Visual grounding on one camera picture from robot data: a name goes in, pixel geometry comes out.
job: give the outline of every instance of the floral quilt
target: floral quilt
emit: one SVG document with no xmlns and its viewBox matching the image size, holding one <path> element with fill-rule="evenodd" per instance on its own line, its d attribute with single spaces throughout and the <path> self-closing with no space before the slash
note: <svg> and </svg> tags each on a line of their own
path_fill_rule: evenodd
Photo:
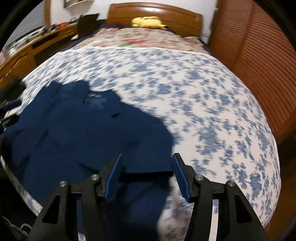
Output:
<svg viewBox="0 0 296 241">
<path fill-rule="evenodd" d="M 111 36 L 118 32 L 108 31 Z M 21 95 L 22 106 L 13 111 L 20 113 L 51 81 L 77 80 L 88 81 L 94 91 L 113 89 L 123 102 L 161 118 L 174 138 L 173 153 L 179 152 L 186 164 L 211 181 L 234 180 L 262 225 L 270 221 L 281 188 L 276 142 L 255 97 L 219 60 L 159 48 L 70 49 L 57 53 L 23 79 L 27 88 Z M 18 193 L 38 215 L 42 206 L 2 157 L 1 163 Z M 161 241 L 180 241 L 193 204 L 182 198 L 174 177 L 170 189 L 157 231 Z M 215 200 L 209 241 L 216 240 L 218 205 Z"/>
<path fill-rule="evenodd" d="M 170 31 L 149 28 L 103 28 L 93 37 L 73 49 L 82 47 L 159 47 L 198 53 L 207 53 L 198 37 L 182 38 Z"/>
</svg>

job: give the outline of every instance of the louvered wardrobe door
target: louvered wardrobe door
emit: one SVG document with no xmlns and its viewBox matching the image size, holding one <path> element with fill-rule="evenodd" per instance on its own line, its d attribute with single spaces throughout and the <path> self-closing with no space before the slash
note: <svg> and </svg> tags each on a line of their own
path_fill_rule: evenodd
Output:
<svg viewBox="0 0 296 241">
<path fill-rule="evenodd" d="M 290 42 L 257 4 L 232 72 L 253 92 L 269 126 L 277 132 L 296 104 L 296 54 Z"/>
<path fill-rule="evenodd" d="M 237 57 L 251 13 L 251 0 L 221 1 L 217 27 L 212 32 L 209 48 L 229 69 Z"/>
</svg>

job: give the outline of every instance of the blue gripper pad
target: blue gripper pad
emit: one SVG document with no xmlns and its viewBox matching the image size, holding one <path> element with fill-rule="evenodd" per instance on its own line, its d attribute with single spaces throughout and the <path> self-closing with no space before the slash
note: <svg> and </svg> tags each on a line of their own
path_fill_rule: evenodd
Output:
<svg viewBox="0 0 296 241">
<path fill-rule="evenodd" d="M 110 175 L 106 181 L 106 186 L 105 186 L 105 195 L 104 199 L 105 201 L 109 202 L 113 199 L 113 197 L 116 194 L 115 190 L 118 190 L 119 188 L 119 175 L 122 169 L 122 161 L 120 161 L 121 158 L 121 153 L 118 154 L 118 157 L 114 163 L 114 166 L 110 172 Z"/>
<path fill-rule="evenodd" d="M 175 153 L 172 156 L 172 166 L 173 166 L 173 171 L 175 174 L 175 177 L 177 179 L 178 185 L 179 185 L 179 189 L 181 191 L 182 197 L 186 199 L 186 201 L 188 202 L 189 199 L 191 198 L 190 196 L 190 191 L 189 191 L 189 183 L 188 180 L 185 176 L 185 173 L 181 167 L 185 166 L 181 156 L 179 153 Z"/>
</svg>

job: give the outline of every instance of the yellow plush toy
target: yellow plush toy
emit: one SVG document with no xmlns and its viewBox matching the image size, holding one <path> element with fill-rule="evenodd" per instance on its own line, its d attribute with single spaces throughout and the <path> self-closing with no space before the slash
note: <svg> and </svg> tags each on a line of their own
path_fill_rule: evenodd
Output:
<svg viewBox="0 0 296 241">
<path fill-rule="evenodd" d="M 142 18 L 134 18 L 131 21 L 132 27 L 140 27 L 140 28 L 160 28 L 166 29 L 167 26 L 162 24 L 159 17 L 142 17 Z"/>
</svg>

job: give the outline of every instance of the blue garment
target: blue garment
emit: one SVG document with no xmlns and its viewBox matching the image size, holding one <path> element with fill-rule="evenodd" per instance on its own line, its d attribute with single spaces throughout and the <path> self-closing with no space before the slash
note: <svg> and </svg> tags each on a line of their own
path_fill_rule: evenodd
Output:
<svg viewBox="0 0 296 241">
<path fill-rule="evenodd" d="M 61 180 L 83 181 L 116 151 L 122 153 L 127 174 L 172 173 L 173 139 L 162 122 L 121 102 L 112 90 L 89 91 L 85 81 L 51 82 L 43 87 L 20 114 L 19 122 L 4 131 L 2 140 L 4 146 L 11 146 L 11 156 L 4 152 L 4 159 L 41 204 Z M 110 229 L 120 234 L 114 240 L 143 240 L 143 232 L 147 240 L 157 239 L 157 220 L 169 193 L 168 177 L 123 181 L 118 188 L 115 200 L 105 204 Z M 132 232 L 135 225 L 138 234 Z M 82 232 L 79 218 L 78 228 Z"/>
</svg>

